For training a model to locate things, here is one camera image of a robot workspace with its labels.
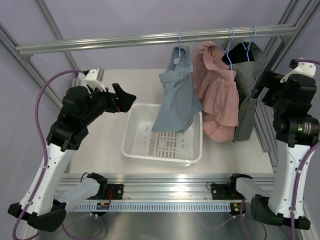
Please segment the grey pleated skirt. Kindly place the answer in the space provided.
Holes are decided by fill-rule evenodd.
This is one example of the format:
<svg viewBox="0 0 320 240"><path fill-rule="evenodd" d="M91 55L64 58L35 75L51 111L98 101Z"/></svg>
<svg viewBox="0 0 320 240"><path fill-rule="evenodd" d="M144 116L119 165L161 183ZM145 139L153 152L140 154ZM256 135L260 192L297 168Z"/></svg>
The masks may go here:
<svg viewBox="0 0 320 240"><path fill-rule="evenodd" d="M222 61L236 72L235 82L239 96L238 126L235 128L233 142L243 142L250 139L255 125L256 101L251 98L255 78L262 72L266 58L263 51L252 43L249 51L250 61L247 60L246 46L249 42L238 39L231 43L229 53Z"/></svg>

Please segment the pink ruffled skirt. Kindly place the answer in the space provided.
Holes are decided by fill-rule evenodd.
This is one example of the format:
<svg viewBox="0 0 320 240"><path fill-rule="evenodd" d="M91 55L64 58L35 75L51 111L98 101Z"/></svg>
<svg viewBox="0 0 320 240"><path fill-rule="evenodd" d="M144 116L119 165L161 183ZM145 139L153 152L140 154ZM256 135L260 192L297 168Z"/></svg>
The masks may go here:
<svg viewBox="0 0 320 240"><path fill-rule="evenodd" d="M195 94L202 104L202 128L215 142L232 141L239 125L236 71L222 60L223 50L212 41L201 43L193 54Z"/></svg>

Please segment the blue denim skirt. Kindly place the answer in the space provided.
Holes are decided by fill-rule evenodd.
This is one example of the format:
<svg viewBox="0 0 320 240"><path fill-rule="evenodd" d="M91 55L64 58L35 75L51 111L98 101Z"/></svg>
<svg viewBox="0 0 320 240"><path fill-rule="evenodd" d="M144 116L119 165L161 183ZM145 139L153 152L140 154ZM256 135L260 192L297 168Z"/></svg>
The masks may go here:
<svg viewBox="0 0 320 240"><path fill-rule="evenodd" d="M182 48L186 53L183 71L175 70L174 59L178 57L176 46L172 50L167 69L159 75L164 88L164 100L152 127L156 133L185 132L203 109L194 90L190 49L187 46Z"/></svg>

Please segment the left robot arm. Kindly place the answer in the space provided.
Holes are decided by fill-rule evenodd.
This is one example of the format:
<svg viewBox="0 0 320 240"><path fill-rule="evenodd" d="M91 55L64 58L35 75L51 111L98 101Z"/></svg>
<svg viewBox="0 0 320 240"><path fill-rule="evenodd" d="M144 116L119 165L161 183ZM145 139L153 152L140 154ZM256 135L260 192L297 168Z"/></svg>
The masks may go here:
<svg viewBox="0 0 320 240"><path fill-rule="evenodd" d="M66 92L58 118L50 127L35 179L25 197L9 206L10 215L26 221L36 230L54 232L67 213L85 200L110 197L107 178L94 172L64 194L55 194L67 165L89 133L88 126L103 113L128 112L137 99L117 83L112 87L115 92L89 86L72 87Z"/></svg>

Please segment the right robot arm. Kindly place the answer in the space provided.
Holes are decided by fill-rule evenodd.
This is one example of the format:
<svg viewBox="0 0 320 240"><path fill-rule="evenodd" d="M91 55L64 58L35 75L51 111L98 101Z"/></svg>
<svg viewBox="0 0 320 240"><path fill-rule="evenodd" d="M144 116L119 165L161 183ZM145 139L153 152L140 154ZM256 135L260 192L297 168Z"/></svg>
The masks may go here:
<svg viewBox="0 0 320 240"><path fill-rule="evenodd" d="M308 111L317 91L316 81L305 73L288 77L267 71L253 89L256 98L268 91L262 102L273 109L273 128L277 141L277 170L271 194L262 190L246 174L234 173L228 180L227 193L245 199L257 222L309 230L311 222L303 209L308 164L319 146L320 123Z"/></svg>

